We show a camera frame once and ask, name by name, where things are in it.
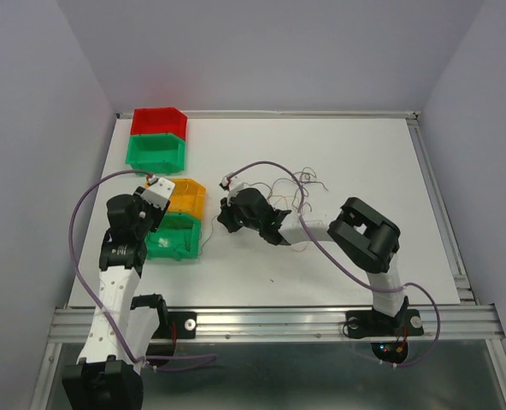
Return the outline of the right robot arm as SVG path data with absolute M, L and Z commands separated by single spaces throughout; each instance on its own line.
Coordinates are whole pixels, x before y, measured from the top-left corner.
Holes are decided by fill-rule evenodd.
M 304 218 L 297 211 L 269 204 L 255 188 L 230 192 L 220 202 L 217 220 L 228 232 L 256 231 L 274 246 L 332 242 L 368 277 L 373 292 L 373 323 L 378 331 L 392 333 L 403 324 L 406 296 L 392 259 L 399 250 L 399 228 L 357 197 L 350 197 L 337 218 Z

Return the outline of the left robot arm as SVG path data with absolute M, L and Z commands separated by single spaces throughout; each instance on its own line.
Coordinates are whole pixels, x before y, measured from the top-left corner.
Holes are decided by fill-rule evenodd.
M 145 239 L 159 227 L 175 184 L 158 181 L 107 203 L 109 229 L 99 256 L 99 290 L 91 328 L 76 364 L 62 384 L 74 409 L 140 409 L 141 370 L 152 337 L 169 328 L 166 302 L 159 294 L 135 291 L 147 255 Z

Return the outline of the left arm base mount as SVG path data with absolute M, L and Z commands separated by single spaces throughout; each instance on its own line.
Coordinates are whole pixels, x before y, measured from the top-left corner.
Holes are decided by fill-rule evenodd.
M 194 339 L 196 331 L 186 327 L 189 321 L 195 321 L 197 314 L 192 311 L 171 312 L 161 295 L 155 296 L 155 307 L 158 313 L 159 325 L 155 330 L 152 342 L 147 349 L 148 356 L 170 356 L 176 354 L 179 338 Z

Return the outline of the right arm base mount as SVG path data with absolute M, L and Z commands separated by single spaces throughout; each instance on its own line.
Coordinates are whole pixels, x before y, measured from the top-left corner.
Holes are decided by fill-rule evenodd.
M 409 307 L 405 297 L 395 317 L 384 315 L 374 308 L 352 310 L 346 313 L 342 333 L 350 339 L 373 337 L 371 349 L 376 359 L 394 367 L 405 367 L 409 354 L 410 337 L 424 335 L 424 328 L 417 309 Z

